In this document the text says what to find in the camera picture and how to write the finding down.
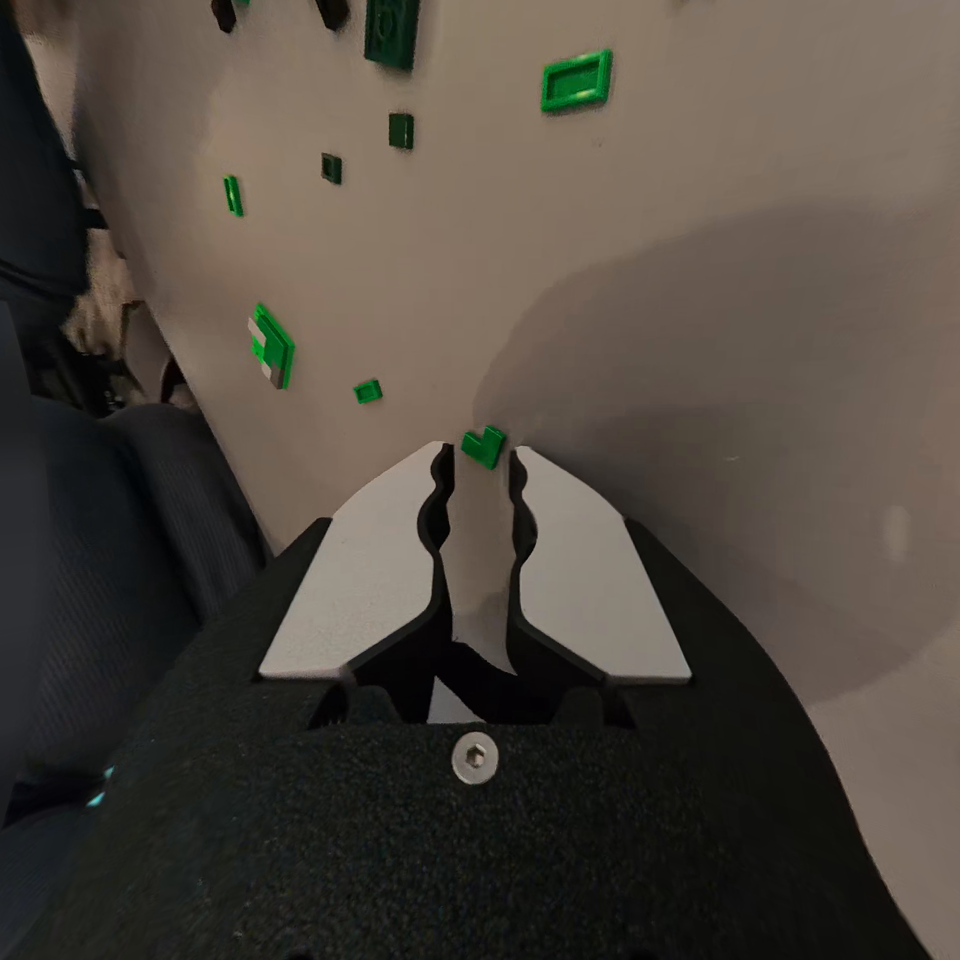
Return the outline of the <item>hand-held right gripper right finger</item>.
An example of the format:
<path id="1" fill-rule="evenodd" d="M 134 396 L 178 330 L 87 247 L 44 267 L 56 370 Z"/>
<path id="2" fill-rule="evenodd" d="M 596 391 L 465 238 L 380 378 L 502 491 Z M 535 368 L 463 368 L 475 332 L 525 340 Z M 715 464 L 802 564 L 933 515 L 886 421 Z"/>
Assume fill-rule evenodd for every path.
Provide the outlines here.
<path id="1" fill-rule="evenodd" d="M 692 678 L 625 517 L 530 446 L 510 451 L 507 652 L 533 685 Z"/>

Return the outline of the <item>green grey lego plate assembly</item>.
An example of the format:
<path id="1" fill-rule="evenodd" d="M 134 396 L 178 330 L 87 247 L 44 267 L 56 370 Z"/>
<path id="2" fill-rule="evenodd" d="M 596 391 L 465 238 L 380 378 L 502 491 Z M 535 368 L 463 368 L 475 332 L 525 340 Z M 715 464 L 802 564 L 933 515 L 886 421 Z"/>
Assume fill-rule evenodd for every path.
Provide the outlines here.
<path id="1" fill-rule="evenodd" d="M 271 311 L 258 303 L 247 320 L 250 351 L 263 376 L 277 390 L 289 387 L 295 344 Z"/>

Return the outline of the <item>green corner lego plate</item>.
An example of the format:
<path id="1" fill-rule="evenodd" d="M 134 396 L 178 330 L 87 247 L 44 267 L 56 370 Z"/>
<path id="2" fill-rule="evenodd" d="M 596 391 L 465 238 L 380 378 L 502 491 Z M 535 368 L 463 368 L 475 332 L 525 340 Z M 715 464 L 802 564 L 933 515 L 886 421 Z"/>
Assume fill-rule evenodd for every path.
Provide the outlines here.
<path id="1" fill-rule="evenodd" d="M 469 459 L 488 471 L 497 468 L 507 436 L 497 426 L 486 425 L 480 432 L 467 430 L 461 441 L 461 450 Z"/>

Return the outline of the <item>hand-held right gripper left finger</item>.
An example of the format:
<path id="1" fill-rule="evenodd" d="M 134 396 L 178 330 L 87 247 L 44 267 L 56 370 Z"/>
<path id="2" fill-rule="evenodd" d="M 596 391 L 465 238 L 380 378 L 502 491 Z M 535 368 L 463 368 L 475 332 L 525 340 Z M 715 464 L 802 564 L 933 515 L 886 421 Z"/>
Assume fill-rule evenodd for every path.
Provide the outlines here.
<path id="1" fill-rule="evenodd" d="M 450 599 L 454 448 L 433 440 L 335 511 L 259 667 L 264 680 L 359 678 Z"/>

